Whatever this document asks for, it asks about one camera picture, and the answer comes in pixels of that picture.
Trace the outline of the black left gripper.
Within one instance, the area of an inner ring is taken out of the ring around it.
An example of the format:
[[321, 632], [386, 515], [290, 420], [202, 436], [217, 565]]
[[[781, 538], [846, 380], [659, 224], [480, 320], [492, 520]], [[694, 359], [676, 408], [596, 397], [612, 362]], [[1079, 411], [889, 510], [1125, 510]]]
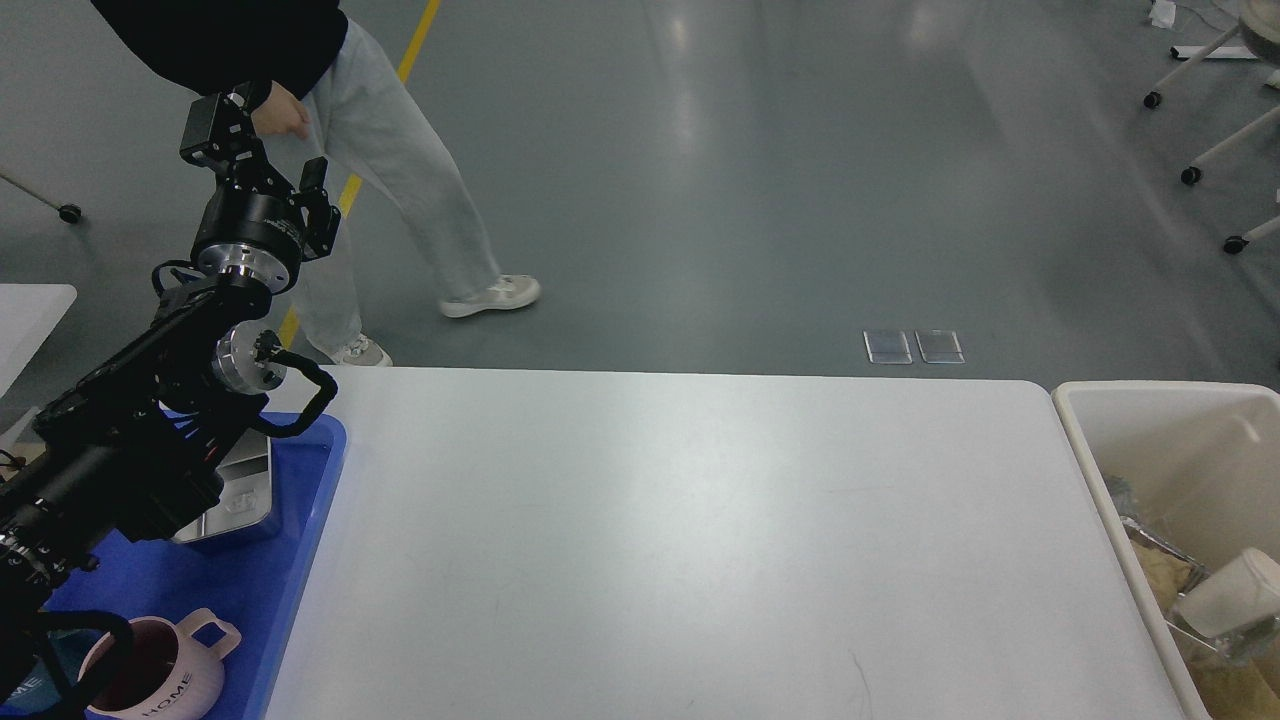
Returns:
[[305, 263], [330, 256], [342, 213], [326, 191], [329, 161], [303, 165], [298, 190], [273, 178], [251, 119], [269, 82], [243, 82], [189, 105], [180, 158], [214, 173], [189, 260], [206, 275], [247, 275], [271, 295], [294, 287]]

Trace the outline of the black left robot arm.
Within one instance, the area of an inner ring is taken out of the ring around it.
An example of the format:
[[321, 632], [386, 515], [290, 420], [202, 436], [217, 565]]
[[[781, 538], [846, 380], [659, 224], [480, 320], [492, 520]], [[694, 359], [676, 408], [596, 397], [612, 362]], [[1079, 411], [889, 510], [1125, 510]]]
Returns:
[[218, 465], [247, 432], [307, 430], [338, 392], [315, 361], [264, 325], [305, 263], [334, 249], [340, 211], [326, 160], [298, 184], [269, 161], [252, 113], [270, 85], [250, 81], [195, 100], [180, 156], [215, 174], [173, 287], [145, 333], [47, 404], [35, 419], [45, 451], [3, 482], [3, 694], [38, 665], [55, 700], [38, 719], [79, 719], [124, 667], [132, 630], [102, 610], [52, 611], [74, 571], [99, 568], [110, 533], [163, 541], [218, 501]]

